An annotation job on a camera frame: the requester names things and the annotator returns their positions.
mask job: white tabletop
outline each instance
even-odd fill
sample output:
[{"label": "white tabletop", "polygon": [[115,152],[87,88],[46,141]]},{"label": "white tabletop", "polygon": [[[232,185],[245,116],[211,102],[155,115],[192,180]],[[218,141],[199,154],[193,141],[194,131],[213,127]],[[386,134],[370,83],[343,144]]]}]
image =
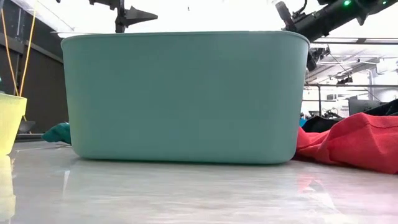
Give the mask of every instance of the white tabletop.
[{"label": "white tabletop", "polygon": [[0,193],[11,189],[16,205],[2,202],[0,223],[398,220],[396,175],[298,161],[279,166],[86,161],[70,147],[44,142],[16,144],[10,158],[12,169],[0,164]]}]

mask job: black fabric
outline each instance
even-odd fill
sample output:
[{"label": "black fabric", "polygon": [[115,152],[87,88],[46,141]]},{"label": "black fabric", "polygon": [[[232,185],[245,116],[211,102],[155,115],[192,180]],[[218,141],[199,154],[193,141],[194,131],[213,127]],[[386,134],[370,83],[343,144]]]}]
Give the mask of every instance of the black fabric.
[{"label": "black fabric", "polygon": [[[365,111],[364,113],[373,116],[398,116],[398,99],[390,103],[383,104],[376,108]],[[326,119],[319,116],[309,119],[303,126],[306,133],[322,133],[329,130],[337,122],[344,118]]]}]

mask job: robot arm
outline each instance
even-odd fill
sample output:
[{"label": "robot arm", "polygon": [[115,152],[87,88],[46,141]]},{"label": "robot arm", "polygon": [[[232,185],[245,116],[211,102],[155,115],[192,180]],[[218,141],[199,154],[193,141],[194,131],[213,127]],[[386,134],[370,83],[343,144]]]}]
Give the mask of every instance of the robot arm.
[{"label": "robot arm", "polygon": [[157,19],[157,15],[135,9],[132,6],[130,9],[125,9],[124,0],[89,0],[89,2],[91,5],[100,3],[109,6],[111,10],[118,10],[118,16],[115,20],[116,33],[124,33],[129,25]]},{"label": "robot arm", "polygon": [[[306,15],[302,11],[290,15],[284,2],[278,2],[276,8],[280,18],[285,22],[283,30],[296,32],[305,36],[309,41],[317,40],[322,36],[328,36],[329,32],[357,18],[363,25],[368,15],[376,14],[398,0],[318,0],[319,5],[326,6],[319,11]],[[311,54],[307,57],[307,68],[312,71],[316,68],[316,62]]]}]

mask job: red cloth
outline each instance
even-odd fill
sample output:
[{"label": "red cloth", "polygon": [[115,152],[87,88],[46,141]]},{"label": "red cloth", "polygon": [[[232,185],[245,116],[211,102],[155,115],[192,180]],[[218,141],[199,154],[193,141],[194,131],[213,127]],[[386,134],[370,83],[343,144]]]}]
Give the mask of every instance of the red cloth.
[{"label": "red cloth", "polygon": [[398,173],[398,116],[352,115],[323,133],[298,131],[296,157]]}]

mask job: yellow container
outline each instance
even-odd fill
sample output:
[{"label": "yellow container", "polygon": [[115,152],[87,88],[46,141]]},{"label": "yellow container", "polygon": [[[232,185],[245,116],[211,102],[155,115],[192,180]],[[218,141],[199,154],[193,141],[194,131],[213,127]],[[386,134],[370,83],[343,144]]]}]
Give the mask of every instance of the yellow container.
[{"label": "yellow container", "polygon": [[0,156],[0,223],[14,216],[15,203],[11,160],[8,156]]},{"label": "yellow container", "polygon": [[0,93],[0,156],[8,155],[14,145],[26,98]]}]

